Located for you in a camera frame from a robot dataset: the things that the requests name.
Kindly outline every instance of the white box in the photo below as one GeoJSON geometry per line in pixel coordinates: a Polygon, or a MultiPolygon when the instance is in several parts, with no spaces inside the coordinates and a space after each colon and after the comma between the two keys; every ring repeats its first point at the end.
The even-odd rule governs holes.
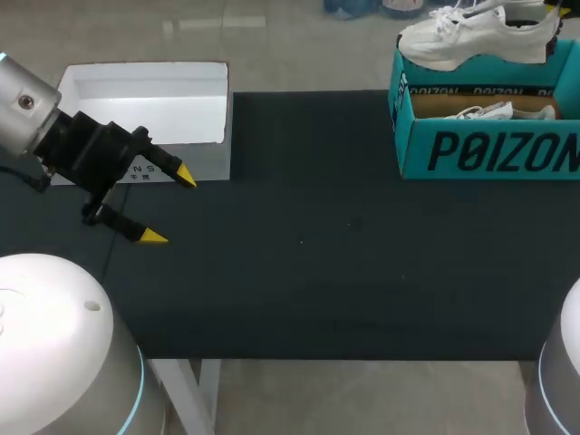
{"type": "MultiPolygon", "coordinates": [[[[229,179],[232,98],[226,63],[97,63],[69,66],[59,108],[132,132],[183,160],[195,180],[229,179]]],[[[172,181],[143,157],[121,183],[172,181]]],[[[55,176],[54,185],[71,184],[55,176]]]]}

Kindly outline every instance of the teal shoebox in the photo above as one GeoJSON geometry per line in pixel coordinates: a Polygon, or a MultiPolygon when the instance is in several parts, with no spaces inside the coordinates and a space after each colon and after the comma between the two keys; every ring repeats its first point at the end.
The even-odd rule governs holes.
{"type": "Polygon", "coordinates": [[[580,179],[580,43],[558,41],[546,64],[478,56],[453,72],[421,68],[396,51],[389,92],[405,179],[580,179]],[[471,106],[513,102],[555,121],[446,120],[471,106]]]}

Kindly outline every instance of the white sneaker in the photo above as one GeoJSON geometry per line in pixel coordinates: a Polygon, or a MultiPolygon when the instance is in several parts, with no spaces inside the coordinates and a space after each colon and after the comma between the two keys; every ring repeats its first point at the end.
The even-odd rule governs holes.
{"type": "Polygon", "coordinates": [[[479,54],[491,54],[514,63],[545,63],[560,29],[559,9],[549,13],[536,2],[487,0],[469,7],[443,7],[431,18],[404,29],[399,35],[401,54],[411,62],[432,70],[453,71],[479,54]],[[544,18],[537,24],[507,25],[517,21],[537,21],[539,7],[544,18]],[[506,16],[507,12],[517,17],[506,16]]]}
{"type": "Polygon", "coordinates": [[[537,120],[553,121],[556,110],[547,105],[541,111],[517,111],[510,101],[498,102],[485,109],[480,106],[469,107],[457,115],[447,116],[446,120],[537,120]]]}

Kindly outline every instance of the cardboard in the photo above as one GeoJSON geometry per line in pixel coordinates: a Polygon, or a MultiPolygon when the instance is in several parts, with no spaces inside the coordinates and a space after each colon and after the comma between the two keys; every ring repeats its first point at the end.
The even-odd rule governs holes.
{"type": "Polygon", "coordinates": [[[478,56],[453,72],[395,53],[389,108],[406,179],[580,179],[580,44],[558,41],[546,64],[478,56]],[[471,106],[511,101],[556,109],[556,121],[445,120],[471,106]]]}
{"type": "MultiPolygon", "coordinates": [[[[59,109],[83,111],[152,143],[186,164],[195,180],[229,179],[232,98],[226,63],[103,63],[69,66],[59,109]]],[[[120,183],[173,181],[139,156],[120,183]]],[[[54,185],[71,184],[55,176],[54,185]]]]}

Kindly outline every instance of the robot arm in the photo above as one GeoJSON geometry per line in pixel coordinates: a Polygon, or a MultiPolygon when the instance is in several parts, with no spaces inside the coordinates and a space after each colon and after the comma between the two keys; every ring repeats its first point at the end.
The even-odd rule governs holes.
{"type": "Polygon", "coordinates": [[[164,240],[105,202],[138,155],[182,186],[196,187],[181,159],[152,145],[143,127],[129,133],[114,122],[101,125],[82,112],[71,117],[58,109],[60,99],[52,86],[0,53],[0,147],[15,157],[32,153],[48,168],[42,179],[21,178],[42,192],[58,173],[89,192],[83,223],[104,224],[131,241],[164,240]]]}

